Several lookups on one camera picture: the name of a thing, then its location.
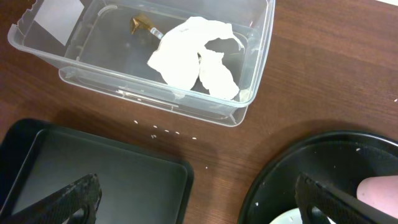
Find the white tissue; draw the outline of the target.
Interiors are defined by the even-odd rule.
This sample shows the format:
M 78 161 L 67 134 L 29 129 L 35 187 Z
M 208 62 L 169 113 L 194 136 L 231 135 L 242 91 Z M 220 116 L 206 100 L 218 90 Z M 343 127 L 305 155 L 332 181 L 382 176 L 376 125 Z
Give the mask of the white tissue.
M 232 100 L 239 93 L 239 87 L 222 63 L 224 53 L 206 48 L 208 42 L 216 39 L 233 39 L 239 50 L 244 48 L 233 34 L 231 24 L 189 17 L 161 38 L 147 64 L 172 87 L 191 90 L 199 80 L 210 96 Z

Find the brown snack wrapper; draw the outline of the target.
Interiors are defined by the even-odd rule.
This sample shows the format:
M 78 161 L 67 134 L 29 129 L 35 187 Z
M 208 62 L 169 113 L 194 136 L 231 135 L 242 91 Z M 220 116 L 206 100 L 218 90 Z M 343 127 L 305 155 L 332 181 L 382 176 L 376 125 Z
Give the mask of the brown snack wrapper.
M 163 38 L 163 33 L 161 33 L 158 28 L 155 27 L 154 23 L 144 14 L 138 14 L 130 20 L 130 33 L 134 34 L 137 30 L 148 30 L 152 35 L 156 36 L 159 40 Z

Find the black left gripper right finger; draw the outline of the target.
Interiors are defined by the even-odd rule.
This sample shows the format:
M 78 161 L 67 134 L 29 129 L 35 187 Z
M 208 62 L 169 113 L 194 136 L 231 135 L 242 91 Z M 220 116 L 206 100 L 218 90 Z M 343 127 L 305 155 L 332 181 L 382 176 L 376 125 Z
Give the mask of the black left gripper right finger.
M 397 223 L 396 218 L 304 173 L 295 184 L 295 201 L 303 223 Z

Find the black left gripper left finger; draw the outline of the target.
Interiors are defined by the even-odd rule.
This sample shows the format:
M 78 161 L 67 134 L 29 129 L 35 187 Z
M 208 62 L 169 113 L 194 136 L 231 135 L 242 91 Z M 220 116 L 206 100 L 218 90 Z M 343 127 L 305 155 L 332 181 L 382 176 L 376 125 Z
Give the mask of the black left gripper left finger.
M 96 174 L 88 174 L 25 209 L 5 217 L 1 223 L 94 224 L 102 197 Z

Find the pink cup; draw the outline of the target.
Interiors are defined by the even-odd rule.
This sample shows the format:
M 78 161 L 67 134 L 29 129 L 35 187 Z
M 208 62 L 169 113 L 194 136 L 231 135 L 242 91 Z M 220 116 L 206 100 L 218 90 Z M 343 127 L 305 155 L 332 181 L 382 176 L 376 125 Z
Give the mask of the pink cup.
M 370 177 L 358 185 L 358 200 L 397 218 L 397 176 Z

